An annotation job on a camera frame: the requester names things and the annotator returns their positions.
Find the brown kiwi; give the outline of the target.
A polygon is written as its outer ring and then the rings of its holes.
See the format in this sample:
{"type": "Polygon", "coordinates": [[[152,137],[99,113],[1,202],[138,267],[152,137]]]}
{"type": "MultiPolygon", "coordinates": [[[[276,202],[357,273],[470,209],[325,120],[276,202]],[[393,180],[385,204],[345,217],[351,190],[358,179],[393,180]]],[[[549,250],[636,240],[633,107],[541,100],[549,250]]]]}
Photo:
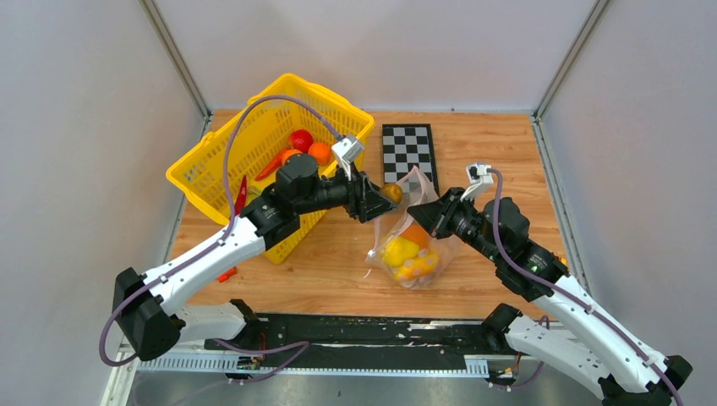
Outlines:
{"type": "Polygon", "coordinates": [[[403,190],[400,185],[395,183],[384,184],[380,188],[380,192],[382,195],[384,195],[387,199],[391,200],[395,204],[401,204],[403,198],[403,190]]]}

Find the yellow plastic basket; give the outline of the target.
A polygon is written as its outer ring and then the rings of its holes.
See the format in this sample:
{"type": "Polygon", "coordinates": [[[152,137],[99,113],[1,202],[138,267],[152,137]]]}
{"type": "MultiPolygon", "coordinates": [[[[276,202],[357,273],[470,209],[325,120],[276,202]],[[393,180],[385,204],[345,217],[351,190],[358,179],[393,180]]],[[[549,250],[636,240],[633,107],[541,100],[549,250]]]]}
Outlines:
{"type": "MultiPolygon", "coordinates": [[[[306,129],[314,142],[331,147],[345,135],[353,135],[363,144],[363,137],[374,125],[368,113],[336,93],[296,75],[284,74],[232,121],[207,134],[175,162],[167,178],[193,205],[220,224],[218,233],[236,216],[233,204],[243,176],[248,179],[245,206],[274,183],[280,167],[261,181],[255,181],[255,176],[281,148],[292,149],[288,137],[293,131],[306,129]]],[[[327,166],[318,166],[318,174],[327,178],[339,168],[334,156],[327,166]]],[[[327,211],[303,215],[295,234],[262,255],[273,263],[282,262],[327,211]]]]}

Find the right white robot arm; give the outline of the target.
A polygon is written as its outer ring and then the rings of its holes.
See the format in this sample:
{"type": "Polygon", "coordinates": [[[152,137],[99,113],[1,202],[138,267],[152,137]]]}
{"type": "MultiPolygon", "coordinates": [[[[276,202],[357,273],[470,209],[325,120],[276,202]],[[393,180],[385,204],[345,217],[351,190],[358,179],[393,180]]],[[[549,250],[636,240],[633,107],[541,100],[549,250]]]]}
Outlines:
{"type": "Polygon", "coordinates": [[[581,383],[603,405],[681,405],[692,373],[680,355],[666,356],[622,326],[572,277],[565,264],[528,236],[530,222],[509,197],[478,211],[451,188],[440,199],[408,208],[432,237],[456,237],[495,264],[514,294],[554,315],[576,338],[555,334],[509,304],[484,320],[483,341],[494,353],[527,353],[581,383]]]}

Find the yellow lemon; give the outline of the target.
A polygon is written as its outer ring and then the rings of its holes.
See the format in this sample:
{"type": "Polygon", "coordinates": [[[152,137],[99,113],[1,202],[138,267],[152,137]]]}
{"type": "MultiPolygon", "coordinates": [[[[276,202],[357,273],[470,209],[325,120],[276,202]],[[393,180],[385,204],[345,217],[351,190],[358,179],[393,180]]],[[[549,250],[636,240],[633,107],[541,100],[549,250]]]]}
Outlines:
{"type": "Polygon", "coordinates": [[[389,240],[381,251],[381,258],[390,267],[400,267],[405,261],[418,255],[420,248],[413,242],[400,236],[389,240]]]}

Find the yellow orange mango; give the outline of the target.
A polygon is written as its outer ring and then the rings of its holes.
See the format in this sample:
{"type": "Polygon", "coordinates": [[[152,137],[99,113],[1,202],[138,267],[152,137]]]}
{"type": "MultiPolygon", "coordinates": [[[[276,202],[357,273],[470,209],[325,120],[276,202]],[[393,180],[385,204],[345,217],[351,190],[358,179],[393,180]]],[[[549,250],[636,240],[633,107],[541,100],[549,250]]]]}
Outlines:
{"type": "Polygon", "coordinates": [[[394,278],[398,282],[406,282],[432,274],[438,267],[440,256],[436,253],[429,253],[426,256],[418,256],[408,259],[396,270],[394,278]]]}

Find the clear zip top bag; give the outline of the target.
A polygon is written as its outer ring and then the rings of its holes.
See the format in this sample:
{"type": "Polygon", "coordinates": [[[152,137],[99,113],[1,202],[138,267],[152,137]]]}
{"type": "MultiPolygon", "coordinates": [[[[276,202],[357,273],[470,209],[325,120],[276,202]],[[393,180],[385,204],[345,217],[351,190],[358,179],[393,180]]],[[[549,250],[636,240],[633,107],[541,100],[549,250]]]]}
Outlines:
{"type": "Polygon", "coordinates": [[[410,206],[438,199],[434,185],[417,167],[390,185],[389,191],[402,191],[402,200],[395,211],[374,220],[375,244],[365,262],[406,289],[424,288],[457,256],[458,240],[431,237],[408,214],[410,206]]]}

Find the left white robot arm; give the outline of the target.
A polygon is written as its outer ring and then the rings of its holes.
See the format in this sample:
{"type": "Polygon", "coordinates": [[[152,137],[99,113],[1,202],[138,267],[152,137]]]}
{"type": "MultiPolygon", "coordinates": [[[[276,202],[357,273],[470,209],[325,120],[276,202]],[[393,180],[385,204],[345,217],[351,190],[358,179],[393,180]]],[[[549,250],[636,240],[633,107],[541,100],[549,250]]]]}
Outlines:
{"type": "Polygon", "coordinates": [[[305,214],[342,207],[361,223],[397,209],[368,175],[351,164],[331,178],[318,174],[309,155],[290,156],[275,181],[211,238],[177,259],[139,274],[129,267],[115,279],[112,320],[142,360],[156,359],[177,343],[228,339],[236,348],[252,348],[259,327],[238,306],[210,310],[207,327],[195,328],[181,315],[187,301],[229,268],[263,254],[301,227],[305,214]]]}

